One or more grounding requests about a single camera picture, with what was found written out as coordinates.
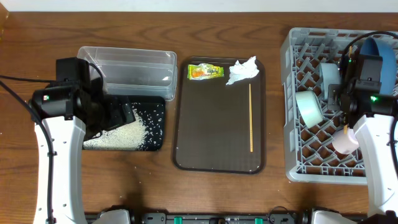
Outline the light blue bowl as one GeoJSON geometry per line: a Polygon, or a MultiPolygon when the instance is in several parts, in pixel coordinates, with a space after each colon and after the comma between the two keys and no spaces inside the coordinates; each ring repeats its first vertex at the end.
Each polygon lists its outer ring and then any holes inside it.
{"type": "Polygon", "coordinates": [[[340,85],[341,78],[339,68],[334,63],[321,63],[320,64],[320,78],[322,79],[321,90],[323,92],[323,100],[328,99],[329,85],[340,85]]]}

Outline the yellow green snack wrapper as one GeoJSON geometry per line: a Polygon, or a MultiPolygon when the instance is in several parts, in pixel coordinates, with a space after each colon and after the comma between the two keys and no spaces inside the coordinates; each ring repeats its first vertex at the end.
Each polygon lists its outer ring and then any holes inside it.
{"type": "Polygon", "coordinates": [[[209,63],[199,65],[188,65],[189,80],[207,80],[211,78],[224,77],[224,68],[209,63]]]}

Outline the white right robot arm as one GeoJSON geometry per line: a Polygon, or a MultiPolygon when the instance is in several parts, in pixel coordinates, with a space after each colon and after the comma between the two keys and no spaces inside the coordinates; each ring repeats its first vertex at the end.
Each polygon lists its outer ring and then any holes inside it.
{"type": "Polygon", "coordinates": [[[328,107],[344,114],[333,134],[340,154],[360,149],[368,183],[368,217],[362,223],[397,223],[397,97],[369,90],[328,90],[328,107]]]}

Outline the wooden chopstick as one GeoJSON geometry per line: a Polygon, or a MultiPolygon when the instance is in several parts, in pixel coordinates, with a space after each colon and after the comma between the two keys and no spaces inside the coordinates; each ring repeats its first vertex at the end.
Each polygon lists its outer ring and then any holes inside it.
{"type": "Polygon", "coordinates": [[[252,93],[251,84],[249,84],[249,140],[250,140],[250,153],[254,151],[253,149],[253,133],[252,133],[252,93]]]}
{"type": "MultiPolygon", "coordinates": [[[[352,46],[349,46],[348,63],[350,63],[350,61],[351,61],[352,50],[353,50],[353,47],[352,47],[352,46]]],[[[345,125],[344,125],[344,128],[343,128],[343,134],[347,134],[348,128],[349,128],[349,127],[348,127],[348,124],[345,124],[345,125]]]]}

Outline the white pink cup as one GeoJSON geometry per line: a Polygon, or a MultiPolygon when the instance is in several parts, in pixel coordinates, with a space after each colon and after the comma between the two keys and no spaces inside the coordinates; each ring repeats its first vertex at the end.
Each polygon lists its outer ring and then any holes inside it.
{"type": "Polygon", "coordinates": [[[349,128],[346,132],[343,129],[339,130],[332,137],[332,146],[340,154],[351,154],[359,148],[359,143],[353,129],[349,128]]]}

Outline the white napkin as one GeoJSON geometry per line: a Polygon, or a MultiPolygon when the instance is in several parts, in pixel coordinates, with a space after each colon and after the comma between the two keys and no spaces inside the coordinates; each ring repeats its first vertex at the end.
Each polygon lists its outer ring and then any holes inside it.
{"type": "Polygon", "coordinates": [[[233,66],[229,68],[229,80],[226,85],[232,85],[235,82],[254,78],[259,73],[259,69],[256,65],[256,56],[249,58],[246,62],[240,63],[238,60],[233,66]]]}

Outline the mint green cup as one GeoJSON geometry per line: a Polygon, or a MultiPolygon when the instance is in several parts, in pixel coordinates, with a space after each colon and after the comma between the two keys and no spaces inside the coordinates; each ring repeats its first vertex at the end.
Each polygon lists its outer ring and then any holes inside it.
{"type": "Polygon", "coordinates": [[[295,99],[301,117],[308,128],[312,128],[323,121],[322,108],[313,91],[296,92],[295,99]]]}

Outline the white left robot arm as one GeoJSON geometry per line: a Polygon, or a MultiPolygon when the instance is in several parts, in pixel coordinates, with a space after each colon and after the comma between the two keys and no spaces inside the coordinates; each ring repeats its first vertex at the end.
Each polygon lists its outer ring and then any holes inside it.
{"type": "Polygon", "coordinates": [[[39,178],[34,223],[86,223],[81,151],[86,125],[103,119],[103,81],[58,82],[34,91],[39,178]]]}

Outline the dark blue plate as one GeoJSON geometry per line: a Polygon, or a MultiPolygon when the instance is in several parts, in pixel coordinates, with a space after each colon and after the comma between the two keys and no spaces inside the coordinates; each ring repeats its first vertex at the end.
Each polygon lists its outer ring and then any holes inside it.
{"type": "Polygon", "coordinates": [[[361,47],[360,54],[382,57],[380,94],[391,95],[396,83],[397,62],[392,47],[385,41],[372,37],[367,38],[361,47]]]}

